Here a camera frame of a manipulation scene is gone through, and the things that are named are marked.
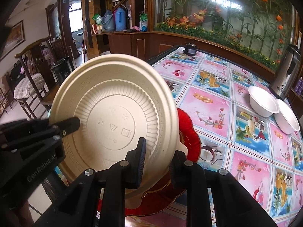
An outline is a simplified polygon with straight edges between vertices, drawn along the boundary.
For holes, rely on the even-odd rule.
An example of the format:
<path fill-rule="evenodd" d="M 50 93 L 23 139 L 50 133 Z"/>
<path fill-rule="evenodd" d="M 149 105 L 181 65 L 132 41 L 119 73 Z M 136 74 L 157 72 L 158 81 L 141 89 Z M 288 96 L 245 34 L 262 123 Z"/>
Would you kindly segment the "wooden side table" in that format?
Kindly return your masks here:
<path fill-rule="evenodd" d="M 47 111 L 51 109 L 54 98 L 59 90 L 60 85 L 56 84 L 51 90 L 49 90 L 43 97 L 40 103 L 46 108 Z"/>

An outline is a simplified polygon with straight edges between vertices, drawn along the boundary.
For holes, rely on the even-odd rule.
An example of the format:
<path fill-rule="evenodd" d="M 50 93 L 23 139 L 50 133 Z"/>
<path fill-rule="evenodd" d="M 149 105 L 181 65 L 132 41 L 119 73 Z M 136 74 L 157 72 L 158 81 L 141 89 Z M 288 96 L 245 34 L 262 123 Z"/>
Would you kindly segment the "black electric kettle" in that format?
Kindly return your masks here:
<path fill-rule="evenodd" d="M 74 65 L 69 56 L 55 62 L 51 67 L 51 71 L 53 72 L 59 85 L 65 81 L 65 79 L 73 72 L 73 70 Z"/>

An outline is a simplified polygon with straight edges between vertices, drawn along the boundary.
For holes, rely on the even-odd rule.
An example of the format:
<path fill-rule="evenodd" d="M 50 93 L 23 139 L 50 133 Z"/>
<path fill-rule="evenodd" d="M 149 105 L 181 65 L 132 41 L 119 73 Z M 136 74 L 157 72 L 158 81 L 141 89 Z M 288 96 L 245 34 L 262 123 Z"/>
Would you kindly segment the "wooden chair with cushion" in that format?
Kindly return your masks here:
<path fill-rule="evenodd" d="M 19 60 L 25 72 L 25 78 L 14 89 L 14 98 L 19 102 L 29 119 L 37 119 L 37 116 L 34 113 L 35 109 L 30 107 L 32 103 L 27 103 L 27 99 L 30 97 L 33 101 L 39 99 L 40 104 L 44 106 L 46 111 L 49 111 L 50 105 L 44 104 L 43 101 L 49 92 L 56 87 L 55 78 L 41 48 L 42 43 L 46 43 L 49 49 L 52 49 L 50 36 L 47 36 L 29 44 L 14 56 Z M 35 75 L 30 73 L 25 62 L 27 53 L 30 54 L 33 66 L 37 70 Z"/>

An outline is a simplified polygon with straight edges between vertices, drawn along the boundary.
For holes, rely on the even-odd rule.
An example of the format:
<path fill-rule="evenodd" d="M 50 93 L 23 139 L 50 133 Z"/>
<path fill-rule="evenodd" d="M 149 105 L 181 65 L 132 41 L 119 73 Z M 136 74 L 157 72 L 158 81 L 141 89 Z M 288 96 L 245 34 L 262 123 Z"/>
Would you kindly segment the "wooden cabinet counter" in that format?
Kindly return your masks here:
<path fill-rule="evenodd" d="M 172 49 L 174 46 L 185 46 L 186 43 L 194 43 L 199 50 L 232 61 L 247 70 L 251 70 L 267 81 L 271 81 L 274 76 L 272 69 L 251 57 L 201 38 L 159 31 L 111 32 L 91 36 L 95 49 L 102 51 L 106 48 L 103 45 L 103 40 L 106 36 L 108 37 L 111 53 L 129 54 L 147 61 L 161 52 Z"/>

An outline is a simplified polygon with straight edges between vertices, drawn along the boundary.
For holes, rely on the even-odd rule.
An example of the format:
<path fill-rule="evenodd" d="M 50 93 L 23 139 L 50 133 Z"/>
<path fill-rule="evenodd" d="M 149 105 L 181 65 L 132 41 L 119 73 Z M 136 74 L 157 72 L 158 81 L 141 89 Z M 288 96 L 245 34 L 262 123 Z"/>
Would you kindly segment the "white bowl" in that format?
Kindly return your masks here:
<path fill-rule="evenodd" d="M 250 86 L 248 92 L 250 105 L 258 115 L 269 117 L 279 113 L 277 100 L 270 93 L 256 86 Z"/>
<path fill-rule="evenodd" d="M 300 130 L 299 122 L 292 109 L 282 100 L 277 99 L 279 112 L 274 114 L 274 118 L 279 128 L 285 134 L 291 134 Z"/>

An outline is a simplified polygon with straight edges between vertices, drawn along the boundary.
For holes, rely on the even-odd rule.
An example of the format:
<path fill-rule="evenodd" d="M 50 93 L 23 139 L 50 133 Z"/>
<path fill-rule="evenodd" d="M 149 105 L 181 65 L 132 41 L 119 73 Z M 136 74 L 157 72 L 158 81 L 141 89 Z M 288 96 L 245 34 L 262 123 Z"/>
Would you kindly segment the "grey thermos jug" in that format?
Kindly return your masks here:
<path fill-rule="evenodd" d="M 112 11 L 107 10 L 105 12 L 104 16 L 102 17 L 102 26 L 105 32 L 115 31 L 115 21 Z"/>

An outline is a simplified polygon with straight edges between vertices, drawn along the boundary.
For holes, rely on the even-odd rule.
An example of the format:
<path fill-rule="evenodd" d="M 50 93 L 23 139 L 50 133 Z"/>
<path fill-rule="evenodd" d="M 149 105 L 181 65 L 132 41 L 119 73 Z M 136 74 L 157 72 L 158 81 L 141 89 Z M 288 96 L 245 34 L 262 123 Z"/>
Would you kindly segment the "blue thermos jug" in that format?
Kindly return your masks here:
<path fill-rule="evenodd" d="M 126 12 L 121 7 L 119 7 L 115 13 L 115 26 L 116 31 L 126 30 Z"/>

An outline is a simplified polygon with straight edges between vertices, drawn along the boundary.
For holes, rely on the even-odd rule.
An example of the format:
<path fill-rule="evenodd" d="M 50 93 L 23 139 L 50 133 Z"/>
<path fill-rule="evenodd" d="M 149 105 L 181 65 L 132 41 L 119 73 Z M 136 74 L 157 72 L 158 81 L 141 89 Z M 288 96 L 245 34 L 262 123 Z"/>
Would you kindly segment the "small black device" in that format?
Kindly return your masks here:
<path fill-rule="evenodd" d="M 193 43 L 186 43 L 185 49 L 183 50 L 183 53 L 188 56 L 195 56 L 197 51 L 197 46 Z"/>

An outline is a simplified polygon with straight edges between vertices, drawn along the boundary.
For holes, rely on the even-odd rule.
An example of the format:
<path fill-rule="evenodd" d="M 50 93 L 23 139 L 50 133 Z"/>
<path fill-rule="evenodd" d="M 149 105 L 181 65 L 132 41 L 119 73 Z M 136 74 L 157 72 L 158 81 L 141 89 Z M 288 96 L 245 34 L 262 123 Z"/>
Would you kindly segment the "stainless steel thermos pot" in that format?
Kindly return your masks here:
<path fill-rule="evenodd" d="M 299 71 L 301 55 L 296 45 L 288 44 L 283 57 L 269 85 L 272 94 L 284 100 L 290 91 Z"/>

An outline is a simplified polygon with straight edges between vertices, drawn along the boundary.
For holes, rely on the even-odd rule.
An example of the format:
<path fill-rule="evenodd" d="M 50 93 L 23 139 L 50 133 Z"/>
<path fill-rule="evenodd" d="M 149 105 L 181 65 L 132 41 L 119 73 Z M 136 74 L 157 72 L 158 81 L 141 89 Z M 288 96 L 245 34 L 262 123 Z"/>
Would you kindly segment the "artificial flower glass display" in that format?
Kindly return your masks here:
<path fill-rule="evenodd" d="M 277 70 L 294 36 L 289 0 L 155 0 L 155 29 L 234 49 Z"/>

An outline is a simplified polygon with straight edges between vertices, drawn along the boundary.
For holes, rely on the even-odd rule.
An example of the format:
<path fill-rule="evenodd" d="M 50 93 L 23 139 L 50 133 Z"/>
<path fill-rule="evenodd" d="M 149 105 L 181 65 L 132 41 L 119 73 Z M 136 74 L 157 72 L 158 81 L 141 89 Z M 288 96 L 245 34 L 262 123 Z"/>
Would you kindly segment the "framed wall picture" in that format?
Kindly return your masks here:
<path fill-rule="evenodd" d="M 1 54 L 1 59 L 5 58 L 7 54 L 9 54 L 13 49 L 22 44 L 24 41 L 24 23 L 23 21 L 20 21 L 12 27 Z"/>

